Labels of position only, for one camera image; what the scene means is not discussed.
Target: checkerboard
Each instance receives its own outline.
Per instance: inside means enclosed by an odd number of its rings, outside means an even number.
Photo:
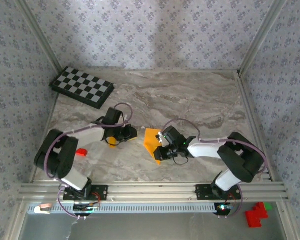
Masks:
[[[115,89],[114,84],[82,71],[66,67],[50,83],[52,90],[100,109]]]

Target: marble surface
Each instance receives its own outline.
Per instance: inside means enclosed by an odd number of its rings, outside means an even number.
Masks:
[[[100,110],[60,95],[50,129],[69,131],[87,126],[104,116],[109,107],[129,103],[133,108],[130,123],[139,137],[110,148],[95,142],[85,148],[87,157],[76,157],[74,167],[93,181],[211,182],[226,169],[217,158],[191,158],[183,166],[167,160],[157,165],[145,147],[144,128],[162,128],[174,118],[193,121],[202,138],[227,137],[237,131],[252,139],[237,85],[231,72],[94,72],[87,73],[115,83],[115,90]],[[126,116],[129,109],[120,107]],[[185,122],[173,124],[185,137],[196,130]],[[182,163],[185,159],[176,158]],[[38,169],[35,180],[46,180]]]

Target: patterned wallpaper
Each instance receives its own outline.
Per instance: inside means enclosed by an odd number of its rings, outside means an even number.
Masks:
[[[60,64],[238,69],[272,1],[27,0]]]
[[[245,80],[300,226],[300,0],[288,1]]]
[[[0,1],[0,239],[20,183],[29,181],[55,76],[14,1]]]

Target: green block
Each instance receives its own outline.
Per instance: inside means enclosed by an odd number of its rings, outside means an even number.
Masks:
[[[272,210],[272,205],[269,202],[264,202],[263,204],[266,211]]]

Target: aluminum rail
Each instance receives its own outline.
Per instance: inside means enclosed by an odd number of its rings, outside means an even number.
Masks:
[[[94,185],[108,185],[107,201],[111,203],[218,203],[217,200],[197,200],[197,184],[211,182],[94,182]],[[55,202],[59,182],[44,181],[23,184],[18,201],[24,203]],[[286,202],[288,194],[283,182],[252,182],[240,185],[243,201]]]

